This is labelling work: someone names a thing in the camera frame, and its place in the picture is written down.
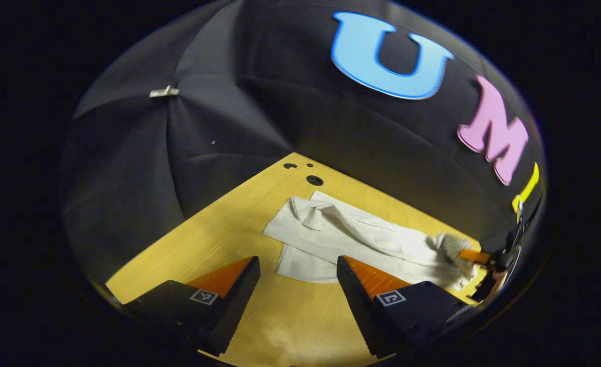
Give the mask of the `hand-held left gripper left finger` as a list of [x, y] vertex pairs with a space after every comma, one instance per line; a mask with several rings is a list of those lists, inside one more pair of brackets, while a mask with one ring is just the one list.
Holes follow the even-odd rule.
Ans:
[[188, 283], [167, 280], [122, 311], [158, 342], [215, 357], [226, 352], [260, 279], [260, 259], [247, 256]]

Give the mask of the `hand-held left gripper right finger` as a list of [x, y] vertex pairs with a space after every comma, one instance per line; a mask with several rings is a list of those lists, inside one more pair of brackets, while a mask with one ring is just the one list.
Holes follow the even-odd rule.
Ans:
[[422, 348], [468, 306], [431, 281], [408, 283], [351, 256], [339, 256], [336, 269], [359, 332], [378, 358]]

